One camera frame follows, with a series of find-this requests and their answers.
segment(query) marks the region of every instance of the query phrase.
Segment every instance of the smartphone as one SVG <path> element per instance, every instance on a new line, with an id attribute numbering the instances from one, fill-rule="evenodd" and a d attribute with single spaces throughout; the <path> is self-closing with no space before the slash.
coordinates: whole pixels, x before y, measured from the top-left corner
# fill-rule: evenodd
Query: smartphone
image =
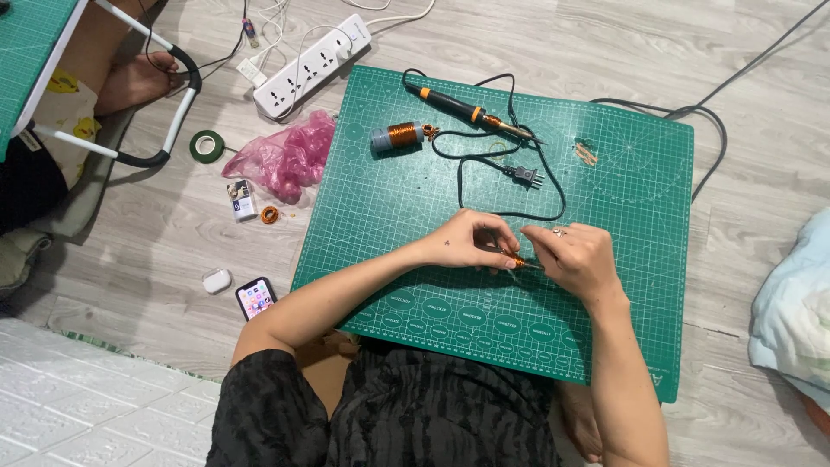
<path id="1" fill-rule="evenodd" d="M 245 321 L 248 321 L 273 305 L 276 295 L 268 279 L 258 278 L 237 289 L 237 302 L 245 315 Z"/>

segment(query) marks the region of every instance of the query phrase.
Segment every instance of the small tweezers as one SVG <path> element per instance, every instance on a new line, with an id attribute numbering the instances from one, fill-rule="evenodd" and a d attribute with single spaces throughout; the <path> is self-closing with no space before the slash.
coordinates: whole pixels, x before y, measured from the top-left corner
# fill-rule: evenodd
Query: small tweezers
<path id="1" fill-rule="evenodd" d="M 528 263 L 527 261 L 525 261 L 524 258 L 519 256 L 518 254 L 516 254 L 516 253 L 507 253 L 503 248 L 491 247 L 490 245 L 479 245 L 479 244 L 476 245 L 476 248 L 478 248 L 480 250 L 484 250 L 484 251 L 489 251 L 491 253 L 501 253 L 501 254 L 503 254 L 507 257 L 513 258 L 513 259 L 517 260 L 516 264 L 519 265 L 518 268 L 530 268 L 530 269 L 538 269 L 540 271 L 544 271 L 544 268 L 539 266 L 538 264 Z"/>

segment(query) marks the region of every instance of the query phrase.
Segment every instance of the phone screen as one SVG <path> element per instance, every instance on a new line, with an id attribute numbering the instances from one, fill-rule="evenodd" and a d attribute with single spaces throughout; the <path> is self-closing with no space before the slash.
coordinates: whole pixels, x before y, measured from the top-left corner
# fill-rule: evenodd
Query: phone screen
<path id="1" fill-rule="evenodd" d="M 260 314 L 274 303 L 274 298 L 262 279 L 256 281 L 249 288 L 240 288 L 237 293 L 239 294 L 239 303 L 242 304 L 248 319 Z"/>

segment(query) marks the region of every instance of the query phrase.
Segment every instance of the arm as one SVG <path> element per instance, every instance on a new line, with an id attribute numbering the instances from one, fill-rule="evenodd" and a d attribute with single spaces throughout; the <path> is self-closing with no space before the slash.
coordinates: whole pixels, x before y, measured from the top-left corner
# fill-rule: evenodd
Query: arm
<path id="1" fill-rule="evenodd" d="M 562 237 L 533 225 L 521 231 L 533 244 L 545 274 L 582 300 L 591 317 L 591 397 L 603 464 L 668 466 L 666 425 L 614 267 L 611 235 L 582 224 L 559 229 Z"/>
<path id="2" fill-rule="evenodd" d="M 293 355 L 296 348 L 329 330 L 363 300 L 420 266 L 515 268 L 512 259 L 474 246 L 474 238 L 479 238 L 485 230 L 497 234 L 502 248 L 519 249 L 519 240 L 504 219 L 462 209 L 428 236 L 317 279 L 256 315 L 242 329 L 232 366 L 254 352 L 269 348 Z"/>

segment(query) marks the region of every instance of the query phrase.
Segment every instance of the pink plastic bag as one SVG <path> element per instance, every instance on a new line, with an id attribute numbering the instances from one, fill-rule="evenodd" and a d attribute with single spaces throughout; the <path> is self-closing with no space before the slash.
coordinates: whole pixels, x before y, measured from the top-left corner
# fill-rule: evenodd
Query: pink plastic bag
<path id="1" fill-rule="evenodd" d="M 318 184 L 323 178 L 332 136 L 334 120 L 325 111 L 313 111 L 304 125 L 292 125 L 246 144 L 225 164 L 222 177 L 244 177 L 283 203 L 295 204 L 301 186 Z"/>

